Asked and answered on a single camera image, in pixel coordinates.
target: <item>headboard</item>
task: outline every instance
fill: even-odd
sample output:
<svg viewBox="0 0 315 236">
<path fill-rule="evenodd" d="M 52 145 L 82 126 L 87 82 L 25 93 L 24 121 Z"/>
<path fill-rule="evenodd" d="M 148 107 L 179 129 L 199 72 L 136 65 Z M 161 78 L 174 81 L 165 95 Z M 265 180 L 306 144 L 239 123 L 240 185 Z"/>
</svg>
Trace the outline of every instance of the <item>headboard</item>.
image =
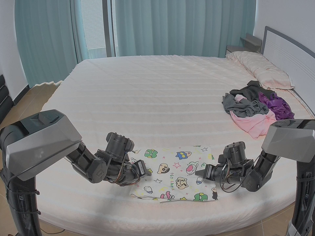
<svg viewBox="0 0 315 236">
<path fill-rule="evenodd" d="M 315 113 L 315 53 L 268 26 L 261 53 L 289 75 L 295 84 L 294 91 Z"/>
</svg>

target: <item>pillowcase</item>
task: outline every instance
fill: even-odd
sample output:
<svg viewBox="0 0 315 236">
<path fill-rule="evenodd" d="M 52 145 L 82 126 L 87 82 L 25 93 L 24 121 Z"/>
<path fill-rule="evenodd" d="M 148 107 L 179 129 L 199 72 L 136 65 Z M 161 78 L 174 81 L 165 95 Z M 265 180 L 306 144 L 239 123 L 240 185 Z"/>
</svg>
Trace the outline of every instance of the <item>pillowcase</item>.
<svg viewBox="0 0 315 236">
<path fill-rule="evenodd" d="M 274 66 L 260 53 L 237 51 L 226 55 L 228 59 L 239 61 L 253 75 L 264 89 L 292 89 L 288 74 Z"/>
</svg>

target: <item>folded cloth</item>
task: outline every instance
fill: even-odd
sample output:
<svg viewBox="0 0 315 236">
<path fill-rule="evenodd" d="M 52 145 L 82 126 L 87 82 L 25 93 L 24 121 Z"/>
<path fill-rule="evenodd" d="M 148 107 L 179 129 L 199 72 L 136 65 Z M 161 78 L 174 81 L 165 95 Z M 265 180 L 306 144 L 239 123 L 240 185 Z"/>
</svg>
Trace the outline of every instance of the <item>folded cloth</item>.
<svg viewBox="0 0 315 236">
<path fill-rule="evenodd" d="M 262 92 L 259 92 L 259 101 L 266 104 L 275 113 L 277 120 L 294 119 L 294 113 L 289 104 L 276 93 L 272 93 L 268 99 Z"/>
<path fill-rule="evenodd" d="M 131 195 L 137 198 L 159 200 L 211 201 L 217 200 L 215 182 L 203 181 L 195 175 L 206 164 L 215 164 L 210 146 L 167 147 L 137 149 L 130 161 L 144 160 L 152 173 L 133 185 Z"/>
<path fill-rule="evenodd" d="M 267 90 L 267 89 L 262 88 L 259 85 L 259 81 L 250 81 L 247 83 L 247 87 L 244 87 L 239 90 L 233 89 L 230 91 L 230 94 L 233 96 L 236 96 L 237 94 L 242 94 L 249 101 L 253 101 L 253 100 L 259 101 L 259 95 L 258 95 L 259 92 L 262 92 L 268 98 L 270 98 L 271 93 L 274 93 L 274 91 L 272 90 Z"/>
<path fill-rule="evenodd" d="M 234 97 L 233 95 L 226 93 L 225 96 L 223 96 L 222 104 L 224 110 L 228 114 L 230 111 L 233 111 L 236 116 L 241 118 L 251 117 L 256 114 L 265 115 L 269 112 L 269 109 L 265 104 L 258 100 L 249 101 L 246 97 L 242 97 L 242 95 Z"/>
<path fill-rule="evenodd" d="M 266 115 L 256 114 L 246 118 L 237 117 L 233 111 L 230 111 L 230 114 L 236 125 L 249 133 L 254 139 L 257 139 L 260 135 L 266 135 L 269 126 L 277 121 L 274 112 L 271 110 Z"/>
</svg>

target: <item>pink star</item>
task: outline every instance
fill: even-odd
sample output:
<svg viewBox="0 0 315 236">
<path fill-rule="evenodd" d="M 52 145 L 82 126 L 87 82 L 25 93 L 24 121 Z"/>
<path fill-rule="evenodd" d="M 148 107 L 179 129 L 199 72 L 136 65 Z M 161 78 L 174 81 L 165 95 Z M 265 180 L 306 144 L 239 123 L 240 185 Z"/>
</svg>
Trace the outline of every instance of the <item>pink star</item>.
<svg viewBox="0 0 315 236">
<path fill-rule="evenodd" d="M 173 166 L 176 167 L 176 169 L 177 169 L 178 167 L 181 167 L 181 165 L 179 165 L 179 163 L 174 163 Z"/>
</svg>

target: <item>pink garment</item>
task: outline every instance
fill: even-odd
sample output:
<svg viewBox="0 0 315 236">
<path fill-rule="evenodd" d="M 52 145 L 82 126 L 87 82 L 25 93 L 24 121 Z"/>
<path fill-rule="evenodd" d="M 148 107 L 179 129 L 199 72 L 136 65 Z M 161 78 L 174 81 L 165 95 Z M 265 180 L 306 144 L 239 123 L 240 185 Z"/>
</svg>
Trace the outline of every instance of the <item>pink garment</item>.
<svg viewBox="0 0 315 236">
<path fill-rule="evenodd" d="M 248 132 L 254 139 L 260 135 L 266 135 L 269 126 L 277 121 L 275 113 L 271 110 L 266 115 L 256 114 L 245 118 L 237 117 L 233 111 L 230 111 L 230 114 L 236 125 Z"/>
<path fill-rule="evenodd" d="M 241 99 L 247 99 L 247 98 L 245 96 L 242 96 L 241 94 L 237 94 L 234 99 L 237 103 L 239 103 Z"/>
</svg>

